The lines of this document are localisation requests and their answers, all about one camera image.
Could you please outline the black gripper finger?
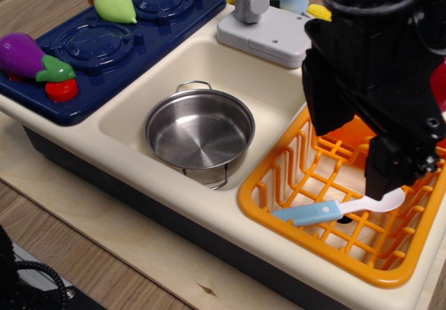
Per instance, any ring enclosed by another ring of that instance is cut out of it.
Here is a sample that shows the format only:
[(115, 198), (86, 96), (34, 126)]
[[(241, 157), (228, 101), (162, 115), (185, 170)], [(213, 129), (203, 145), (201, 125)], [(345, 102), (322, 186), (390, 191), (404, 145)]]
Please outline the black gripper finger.
[(337, 130), (353, 120), (355, 111), (343, 98), (338, 83), (305, 80), (304, 92), (317, 136)]
[(403, 185), (411, 186), (438, 168), (436, 141), (403, 144), (389, 134), (374, 137), (366, 161), (366, 195), (380, 201)]

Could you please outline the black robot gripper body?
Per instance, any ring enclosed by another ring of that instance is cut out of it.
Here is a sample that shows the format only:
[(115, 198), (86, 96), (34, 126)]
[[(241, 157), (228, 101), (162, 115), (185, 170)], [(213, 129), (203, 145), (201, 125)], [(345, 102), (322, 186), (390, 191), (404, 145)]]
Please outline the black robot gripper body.
[(445, 122), (430, 86), (445, 57), (445, 0), (323, 0), (332, 21), (305, 24), (312, 46), (305, 80), (338, 83), (376, 134), (442, 139)]

